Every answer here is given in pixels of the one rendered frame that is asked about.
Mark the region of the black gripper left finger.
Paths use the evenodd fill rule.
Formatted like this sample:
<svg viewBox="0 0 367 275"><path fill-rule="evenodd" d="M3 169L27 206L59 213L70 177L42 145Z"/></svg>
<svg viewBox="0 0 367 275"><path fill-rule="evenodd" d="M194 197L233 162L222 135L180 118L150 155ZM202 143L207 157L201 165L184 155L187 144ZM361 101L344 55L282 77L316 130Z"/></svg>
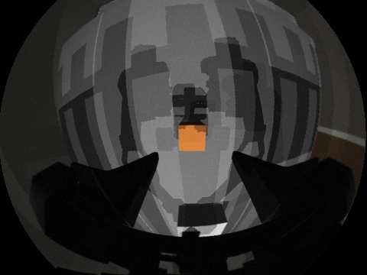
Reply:
<svg viewBox="0 0 367 275"><path fill-rule="evenodd" d="M153 152L110 171L77 162L71 163L70 167L76 171L80 183L103 193L111 208L122 218L122 225L134 228L158 161L158 152Z"/></svg>

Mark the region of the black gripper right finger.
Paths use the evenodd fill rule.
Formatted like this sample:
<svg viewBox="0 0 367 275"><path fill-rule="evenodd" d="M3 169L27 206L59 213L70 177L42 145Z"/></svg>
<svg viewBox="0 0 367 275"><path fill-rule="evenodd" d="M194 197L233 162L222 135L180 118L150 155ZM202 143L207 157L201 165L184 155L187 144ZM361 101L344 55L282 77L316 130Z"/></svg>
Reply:
<svg viewBox="0 0 367 275"><path fill-rule="evenodd" d="M236 150L232 152L232 162L245 184L261 224L277 217L275 212L290 195L299 178L315 170L318 158L284 167Z"/></svg>

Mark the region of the orange block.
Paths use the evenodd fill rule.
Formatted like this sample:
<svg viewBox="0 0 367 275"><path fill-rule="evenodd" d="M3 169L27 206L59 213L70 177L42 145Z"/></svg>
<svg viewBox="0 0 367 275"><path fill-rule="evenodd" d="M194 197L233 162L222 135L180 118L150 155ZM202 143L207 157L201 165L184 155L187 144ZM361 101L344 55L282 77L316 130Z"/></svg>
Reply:
<svg viewBox="0 0 367 275"><path fill-rule="evenodd" d="M178 140L183 152L205 150L206 125L202 122L181 122L178 125Z"/></svg>

